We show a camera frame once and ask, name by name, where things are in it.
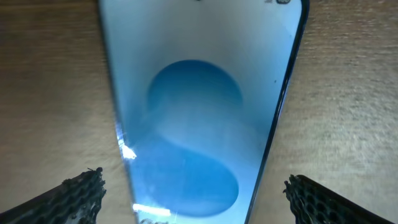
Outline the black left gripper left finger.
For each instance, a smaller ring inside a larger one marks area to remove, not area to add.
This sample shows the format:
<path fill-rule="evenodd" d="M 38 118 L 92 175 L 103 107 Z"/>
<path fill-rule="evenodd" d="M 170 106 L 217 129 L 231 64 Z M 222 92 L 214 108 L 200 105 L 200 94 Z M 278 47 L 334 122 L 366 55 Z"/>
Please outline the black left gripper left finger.
<path fill-rule="evenodd" d="M 96 224 L 106 194 L 101 167 L 1 213 L 1 224 Z"/>

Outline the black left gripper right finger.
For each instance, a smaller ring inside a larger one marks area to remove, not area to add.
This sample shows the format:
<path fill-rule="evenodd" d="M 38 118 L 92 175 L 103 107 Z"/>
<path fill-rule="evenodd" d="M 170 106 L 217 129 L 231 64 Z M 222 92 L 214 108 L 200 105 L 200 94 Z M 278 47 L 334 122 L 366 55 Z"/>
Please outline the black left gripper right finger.
<path fill-rule="evenodd" d="M 393 224 L 304 175 L 284 184 L 296 224 Z"/>

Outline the blue Samsung Galaxy smartphone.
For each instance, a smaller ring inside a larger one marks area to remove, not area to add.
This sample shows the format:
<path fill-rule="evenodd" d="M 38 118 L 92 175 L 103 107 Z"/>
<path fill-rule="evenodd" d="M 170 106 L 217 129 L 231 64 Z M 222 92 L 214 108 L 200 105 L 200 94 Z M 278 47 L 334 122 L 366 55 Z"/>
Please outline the blue Samsung Galaxy smartphone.
<path fill-rule="evenodd" d="M 250 219 L 308 0 L 100 0 L 137 223 Z"/>

